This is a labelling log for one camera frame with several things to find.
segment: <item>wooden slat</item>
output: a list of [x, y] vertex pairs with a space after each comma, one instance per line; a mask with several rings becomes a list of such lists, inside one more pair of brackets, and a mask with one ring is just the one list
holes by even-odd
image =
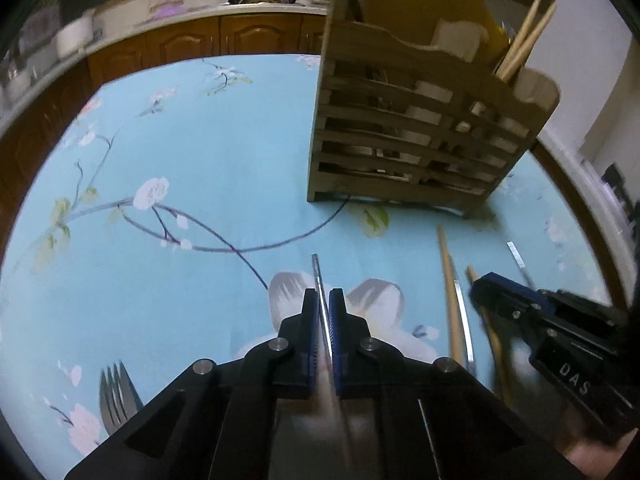
[[492, 166], [491, 164], [487, 164], [480, 160], [470, 160], [467, 158], [462, 159], [456, 155], [451, 155], [450, 153], [432, 150], [422, 144], [415, 144], [408, 140], [375, 132], [364, 132], [361, 130], [348, 130], [344, 132], [337, 132], [335, 130], [316, 130], [314, 137], [318, 140], [330, 140], [331, 142], [350, 144], [352, 146], [365, 146], [378, 150], [392, 150], [419, 157], [429, 157], [433, 160], [439, 160], [446, 164], [459, 164], [463, 168], [479, 171], [480, 173], [486, 173], [491, 176], [502, 173], [501, 168], [497, 168], [496, 166]]
[[328, 59], [399, 70], [417, 80], [465, 92], [500, 115], [536, 131], [546, 123], [544, 110], [518, 101], [510, 87], [485, 66], [464, 62], [437, 48], [405, 43], [379, 27], [333, 22], [325, 52]]
[[326, 76], [322, 80], [322, 88], [327, 90], [341, 90], [349, 92], [358, 92], [367, 96], [382, 97], [390, 100], [393, 104], [400, 107], [415, 106], [431, 110], [444, 116], [456, 117], [459, 120], [466, 121], [472, 126], [480, 126], [491, 133], [512, 142], [522, 142], [523, 137], [501, 128], [498, 124], [464, 108], [456, 108], [450, 103], [438, 101], [423, 94], [418, 94], [408, 88], [395, 86], [380, 81], [364, 79], [357, 76]]
[[509, 153], [497, 146], [487, 144], [482, 140], [475, 139], [469, 134], [455, 132], [452, 130], [444, 130], [434, 124], [429, 124], [418, 119], [412, 119], [411, 117], [395, 112], [389, 112], [387, 110], [361, 106], [319, 105], [317, 115], [319, 117], [326, 118], [383, 124], [384, 126], [391, 126], [393, 128], [400, 128], [401, 130], [409, 130], [418, 134], [424, 134], [431, 137], [431, 139], [447, 141], [467, 148], [472, 148], [479, 152], [496, 156], [506, 162], [510, 162], [513, 159], [513, 153]]
[[405, 182], [318, 171], [309, 182], [314, 192], [336, 192], [353, 196], [369, 196], [380, 200], [427, 203], [461, 211], [473, 209], [482, 202], [481, 196], [453, 189], [431, 186], [411, 186]]
[[346, 167], [364, 167], [372, 170], [393, 171], [396, 173], [418, 174], [421, 178], [433, 178], [452, 186], [467, 186], [477, 189], [487, 189], [491, 183], [464, 176], [450, 171], [435, 171], [423, 168], [417, 164], [393, 160], [384, 156], [372, 155], [347, 155], [343, 153], [318, 153], [319, 162], [330, 164], [341, 164]]

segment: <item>white wall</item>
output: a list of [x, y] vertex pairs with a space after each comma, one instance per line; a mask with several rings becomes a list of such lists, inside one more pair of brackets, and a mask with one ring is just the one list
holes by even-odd
[[609, 0], [556, 2], [527, 66], [560, 87], [560, 104], [545, 129], [575, 153], [618, 80], [632, 35]]
[[593, 167], [602, 174], [615, 162], [625, 177], [629, 195], [640, 200], [640, 53], [637, 43], [632, 53], [634, 60], [628, 64], [632, 84], [620, 103], [616, 120], [593, 157]]
[[618, 121], [622, 105], [634, 90], [636, 84], [636, 71], [638, 70], [638, 42], [633, 39], [626, 54], [626, 61], [620, 71], [620, 76], [613, 87], [607, 102], [602, 107], [598, 118], [591, 125], [591, 129], [580, 147], [580, 155], [591, 161], [595, 161], [602, 147], [607, 142], [610, 133]]

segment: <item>blue tablecloth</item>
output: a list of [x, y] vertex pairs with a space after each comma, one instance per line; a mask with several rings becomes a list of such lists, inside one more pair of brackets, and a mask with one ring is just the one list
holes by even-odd
[[[471, 220], [307, 203], [318, 61], [229, 56], [128, 76], [50, 154], [0, 282], [0, 408], [47, 478], [106, 437], [101, 369], [123, 361], [148, 402], [198, 358], [242, 356], [299, 311], [311, 253], [374, 336], [427, 361], [448, 351], [438, 224], [461, 276], [472, 264], [522, 281], [513, 240], [537, 286], [606, 300], [584, 236], [529, 154]], [[488, 343], [470, 318], [489, 384]]]

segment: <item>white container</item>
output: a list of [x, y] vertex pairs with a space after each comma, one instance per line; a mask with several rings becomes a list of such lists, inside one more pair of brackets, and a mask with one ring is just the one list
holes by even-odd
[[58, 62], [56, 43], [51, 41], [27, 60], [27, 70], [35, 70], [36, 76], [41, 77]]
[[31, 72], [22, 70], [15, 73], [6, 84], [6, 94], [9, 101], [15, 103], [22, 97], [31, 86]]
[[60, 59], [65, 58], [94, 39], [94, 24], [91, 16], [83, 16], [69, 23], [56, 34], [56, 49]]

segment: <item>white bowl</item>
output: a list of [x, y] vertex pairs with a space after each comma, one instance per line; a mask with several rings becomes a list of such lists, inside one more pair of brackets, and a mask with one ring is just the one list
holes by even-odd
[[60, 59], [75, 53], [94, 39], [94, 24], [91, 16], [83, 16], [69, 23], [56, 34], [56, 49]]

